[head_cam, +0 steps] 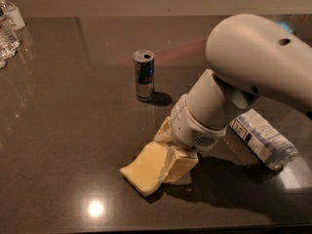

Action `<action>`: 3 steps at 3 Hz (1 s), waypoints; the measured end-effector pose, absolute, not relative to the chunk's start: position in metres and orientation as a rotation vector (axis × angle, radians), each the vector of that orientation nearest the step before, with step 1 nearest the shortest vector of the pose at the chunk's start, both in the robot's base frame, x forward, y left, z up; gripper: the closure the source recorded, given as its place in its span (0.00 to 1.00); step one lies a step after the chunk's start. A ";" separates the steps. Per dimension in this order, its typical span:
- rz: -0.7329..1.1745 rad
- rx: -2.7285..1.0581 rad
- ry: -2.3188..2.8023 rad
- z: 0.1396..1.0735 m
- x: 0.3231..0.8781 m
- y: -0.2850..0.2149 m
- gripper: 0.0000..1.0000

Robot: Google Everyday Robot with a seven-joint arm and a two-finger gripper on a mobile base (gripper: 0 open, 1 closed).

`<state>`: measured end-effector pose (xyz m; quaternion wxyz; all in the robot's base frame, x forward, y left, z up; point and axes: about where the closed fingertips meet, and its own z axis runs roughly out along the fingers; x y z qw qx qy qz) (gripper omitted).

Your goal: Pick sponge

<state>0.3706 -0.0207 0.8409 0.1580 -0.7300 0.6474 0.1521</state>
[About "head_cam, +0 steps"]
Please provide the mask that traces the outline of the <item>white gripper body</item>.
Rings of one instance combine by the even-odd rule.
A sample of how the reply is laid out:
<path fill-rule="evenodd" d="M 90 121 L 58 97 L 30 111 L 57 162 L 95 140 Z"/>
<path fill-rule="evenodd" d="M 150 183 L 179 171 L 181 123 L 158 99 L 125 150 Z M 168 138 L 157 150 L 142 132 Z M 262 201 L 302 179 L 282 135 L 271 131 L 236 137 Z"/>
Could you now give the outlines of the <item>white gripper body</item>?
<path fill-rule="evenodd" d="M 212 149 L 226 134 L 226 128 L 213 130 L 199 123 L 186 105 L 187 95 L 182 95 L 170 115 L 173 142 L 196 151 Z"/>

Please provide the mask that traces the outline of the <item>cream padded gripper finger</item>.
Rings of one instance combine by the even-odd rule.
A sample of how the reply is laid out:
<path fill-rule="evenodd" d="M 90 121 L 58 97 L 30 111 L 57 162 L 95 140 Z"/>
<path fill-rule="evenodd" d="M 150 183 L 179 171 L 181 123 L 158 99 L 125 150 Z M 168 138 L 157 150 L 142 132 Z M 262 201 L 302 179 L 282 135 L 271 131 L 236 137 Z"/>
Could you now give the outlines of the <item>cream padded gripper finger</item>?
<path fill-rule="evenodd" d="M 198 163 L 198 154 L 177 146 L 169 148 L 163 174 L 164 183 L 174 183 L 191 171 Z"/>
<path fill-rule="evenodd" d="M 163 142 L 170 142 L 172 140 L 170 117 L 165 118 L 153 140 Z"/>

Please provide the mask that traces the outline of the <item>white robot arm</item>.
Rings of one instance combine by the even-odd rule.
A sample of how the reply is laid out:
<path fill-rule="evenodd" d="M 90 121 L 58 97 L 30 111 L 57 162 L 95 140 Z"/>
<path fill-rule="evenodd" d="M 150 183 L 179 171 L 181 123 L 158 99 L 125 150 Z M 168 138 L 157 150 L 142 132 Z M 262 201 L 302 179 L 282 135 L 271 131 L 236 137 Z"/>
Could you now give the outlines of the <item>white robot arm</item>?
<path fill-rule="evenodd" d="M 174 182 L 195 166 L 179 162 L 178 151 L 196 158 L 212 149 L 228 124 L 261 98 L 312 114 L 312 48 L 272 20 L 247 14 L 223 20 L 209 35 L 205 55 L 210 67 L 155 136 L 173 145 L 163 182 Z"/>

